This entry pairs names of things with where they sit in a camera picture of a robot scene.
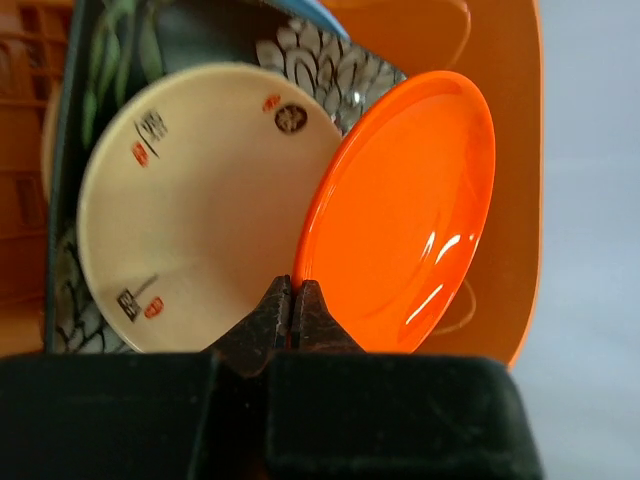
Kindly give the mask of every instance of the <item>gray background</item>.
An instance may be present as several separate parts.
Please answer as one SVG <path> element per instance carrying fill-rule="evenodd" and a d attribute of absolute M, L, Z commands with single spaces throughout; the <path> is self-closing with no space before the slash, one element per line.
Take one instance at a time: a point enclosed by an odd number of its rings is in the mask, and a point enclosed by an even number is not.
<path fill-rule="evenodd" d="M 515 377 L 548 478 L 640 480 L 640 3 L 540 1 L 544 253 Z"/>

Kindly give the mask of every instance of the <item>orange bowl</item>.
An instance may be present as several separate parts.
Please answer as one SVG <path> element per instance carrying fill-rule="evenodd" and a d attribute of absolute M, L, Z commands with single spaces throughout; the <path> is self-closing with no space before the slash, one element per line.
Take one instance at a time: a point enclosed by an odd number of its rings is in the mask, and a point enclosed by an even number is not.
<path fill-rule="evenodd" d="M 415 351 L 469 268 L 494 170 L 491 114 L 469 79 L 430 72 L 398 85 L 333 158 L 306 218 L 294 288 L 319 281 L 365 350 Z"/>

